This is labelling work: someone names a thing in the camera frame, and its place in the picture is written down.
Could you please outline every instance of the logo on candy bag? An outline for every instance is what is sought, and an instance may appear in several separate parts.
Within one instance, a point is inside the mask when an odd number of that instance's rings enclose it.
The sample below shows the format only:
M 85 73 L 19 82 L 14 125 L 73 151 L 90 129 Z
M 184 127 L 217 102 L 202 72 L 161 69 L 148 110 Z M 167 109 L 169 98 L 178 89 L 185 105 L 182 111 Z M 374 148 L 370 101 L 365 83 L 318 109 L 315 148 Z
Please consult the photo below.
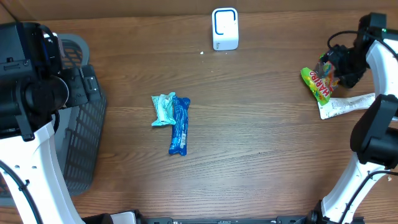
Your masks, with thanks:
M 313 71 L 310 72 L 310 76 L 312 81 L 315 83 L 315 86 L 317 86 L 319 92 L 322 93 L 324 97 L 327 97 L 330 94 L 330 91 L 322 79 L 318 78 L 317 74 Z

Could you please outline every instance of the wooden tabletop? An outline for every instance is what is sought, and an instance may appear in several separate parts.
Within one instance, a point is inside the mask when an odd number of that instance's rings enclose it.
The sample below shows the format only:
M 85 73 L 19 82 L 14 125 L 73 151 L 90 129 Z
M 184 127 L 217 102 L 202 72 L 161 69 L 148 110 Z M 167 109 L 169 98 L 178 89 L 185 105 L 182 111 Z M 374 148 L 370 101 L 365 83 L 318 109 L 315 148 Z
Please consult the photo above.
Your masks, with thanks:
M 398 9 L 388 26 L 398 29 Z M 82 36 L 108 96 L 93 185 L 74 197 L 81 216 L 138 208 L 147 217 L 306 215 L 336 184 L 363 114 L 321 120 L 300 77 L 335 32 L 369 11 L 239 15 L 239 47 L 215 52 L 210 16 L 45 21 Z M 353 35 L 335 42 L 351 45 Z M 150 96 L 189 97 L 188 154 L 168 154 L 171 127 L 152 128 Z M 371 73 L 352 90 L 373 92 Z M 398 223 L 398 179 L 382 178 L 360 205 L 368 223 Z M 0 208 L 0 223 L 20 223 Z

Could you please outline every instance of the brown wall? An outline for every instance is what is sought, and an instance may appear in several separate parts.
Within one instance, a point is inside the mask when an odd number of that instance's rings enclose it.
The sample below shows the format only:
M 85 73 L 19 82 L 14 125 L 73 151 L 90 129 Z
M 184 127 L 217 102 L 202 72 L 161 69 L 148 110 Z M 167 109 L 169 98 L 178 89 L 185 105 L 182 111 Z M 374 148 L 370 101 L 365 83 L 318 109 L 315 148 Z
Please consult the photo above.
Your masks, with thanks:
M 13 21 L 14 19 L 11 17 L 11 15 L 0 4 L 0 24 L 13 22 Z
M 314 11 L 398 7 L 397 0 L 0 0 L 20 20 L 210 14 L 217 7 L 238 12 Z

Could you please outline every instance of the white packet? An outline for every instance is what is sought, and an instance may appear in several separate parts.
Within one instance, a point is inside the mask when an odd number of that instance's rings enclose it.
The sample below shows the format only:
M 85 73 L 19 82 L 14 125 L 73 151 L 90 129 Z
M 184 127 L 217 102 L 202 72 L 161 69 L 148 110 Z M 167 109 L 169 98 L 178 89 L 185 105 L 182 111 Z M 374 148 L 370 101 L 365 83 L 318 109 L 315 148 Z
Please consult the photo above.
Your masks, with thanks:
M 329 102 L 323 106 L 318 103 L 321 119 L 332 118 L 354 110 L 366 110 L 372 105 L 374 99 L 374 93 L 350 98 L 330 98 Z

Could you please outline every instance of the cable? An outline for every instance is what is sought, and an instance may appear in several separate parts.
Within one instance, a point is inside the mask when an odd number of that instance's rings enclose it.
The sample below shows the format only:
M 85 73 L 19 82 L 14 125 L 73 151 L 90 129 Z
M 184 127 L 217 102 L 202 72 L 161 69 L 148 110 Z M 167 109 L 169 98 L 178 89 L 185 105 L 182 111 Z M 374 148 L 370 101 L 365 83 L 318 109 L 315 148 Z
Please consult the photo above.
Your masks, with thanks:
M 60 126 L 60 113 L 57 110 L 55 113 L 55 121 L 54 121 L 54 134 L 57 133 L 58 127 Z
M 368 34 L 367 32 L 363 32 L 363 31 L 345 30 L 345 31 L 341 31 L 341 32 L 337 32 L 337 33 L 333 34 L 333 35 L 332 35 L 331 37 L 329 37 L 329 39 L 328 39 L 328 47 L 329 47 L 330 50 L 333 49 L 333 47 L 330 45 L 330 41 L 331 41 L 333 38 L 335 38 L 335 37 L 337 37 L 338 35 L 341 35 L 341 34 L 362 34 L 362 35 L 368 36 L 369 38 L 372 38 L 373 40 L 377 40 L 378 42 L 380 42 L 380 44 L 382 44 L 383 46 L 385 46 L 386 49 L 387 49 L 388 51 L 390 51 L 390 52 L 392 53 L 392 55 L 393 55 L 393 56 L 397 59 L 397 61 L 398 61 L 398 54 L 395 52 L 395 50 L 393 50 L 393 49 L 392 49 L 388 44 L 386 44 L 381 38 L 376 37 L 376 36 L 371 35 L 371 34 Z
M 18 177 L 18 175 L 1 160 L 0 160 L 0 168 L 2 168 L 8 175 L 10 175 L 10 177 L 18 185 L 19 190 L 22 191 L 22 193 L 25 195 L 27 203 L 30 205 L 30 209 L 32 209 L 33 216 L 35 217 L 37 224 L 43 224 L 43 220 L 42 217 L 40 216 L 39 209 L 37 209 L 37 206 L 27 189 L 27 186 L 29 185 L 29 180 L 26 180 L 26 184 L 24 184 L 23 181 L 21 181 L 21 179 Z
M 355 194 L 351 197 L 351 200 L 349 200 L 347 207 L 345 208 L 343 215 L 340 218 L 339 224 L 343 224 L 344 218 L 346 217 L 349 208 L 353 204 L 355 198 L 358 196 L 358 194 L 361 192 L 362 188 L 366 185 L 369 179 L 372 179 L 372 177 L 376 174 L 389 174 L 389 175 L 396 175 L 398 176 L 398 172 L 393 172 L 393 171 L 386 171 L 386 170 L 380 170 L 380 171 L 375 171 L 371 174 L 369 174 L 363 181 L 362 184 L 358 187 L 358 189 L 355 191 Z

